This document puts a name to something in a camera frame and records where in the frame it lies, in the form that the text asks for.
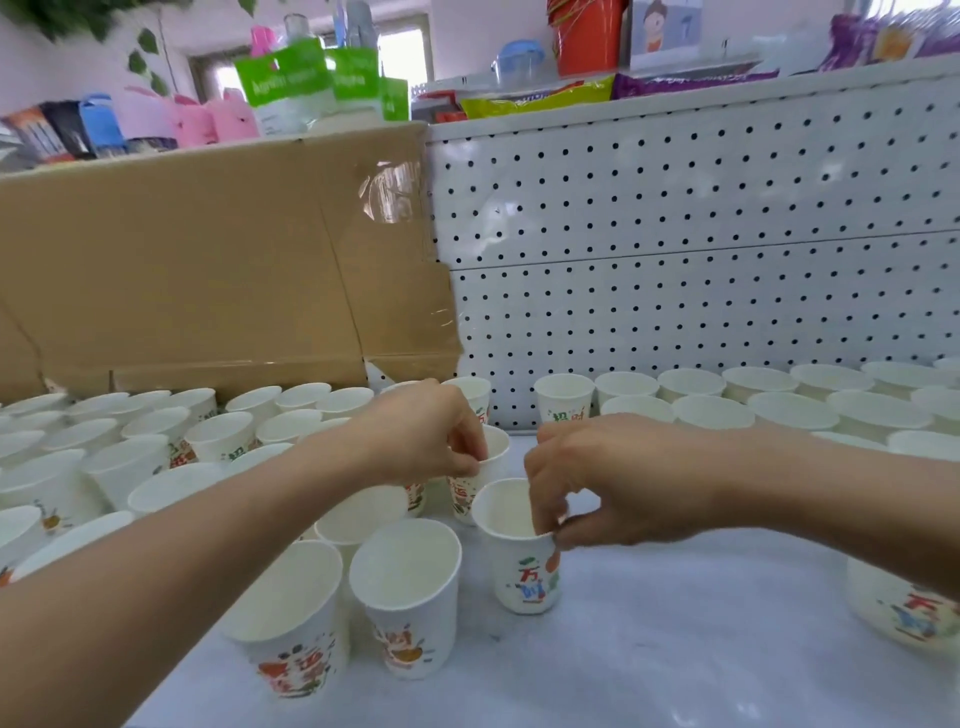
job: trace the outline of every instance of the cardboard box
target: cardboard box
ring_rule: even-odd
[[[0,299],[78,395],[452,376],[421,124],[0,179]],[[49,202],[56,201],[51,214]]]

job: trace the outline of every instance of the hand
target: hand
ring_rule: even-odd
[[[350,421],[315,437],[363,459],[368,480],[410,485],[432,477],[476,475],[487,458],[483,426],[457,387],[425,379],[376,397]]]
[[[717,527],[723,473],[742,435],[607,415],[540,428],[524,465],[534,527],[557,546],[679,541]],[[593,513],[563,521],[566,496],[589,488]]]

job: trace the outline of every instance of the pegboard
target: pegboard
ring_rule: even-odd
[[[653,97],[603,105],[613,118],[435,139],[460,374],[493,381],[495,423],[529,428],[533,383],[551,371],[955,353],[960,62],[950,69],[886,84],[854,69],[837,72],[842,88],[824,74],[749,85],[766,95],[740,102],[708,106],[745,92],[715,88],[658,113],[644,113],[666,103]]]

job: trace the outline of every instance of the right hand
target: right hand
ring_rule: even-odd
[[[739,460],[731,432],[638,415],[544,425],[524,461],[537,533],[570,549],[679,541],[722,525],[720,491]],[[584,488],[600,508],[564,521],[567,494]]]

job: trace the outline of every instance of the orange container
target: orange container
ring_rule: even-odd
[[[557,70],[583,76],[615,69],[620,61],[623,0],[550,0],[547,15],[557,33]]]

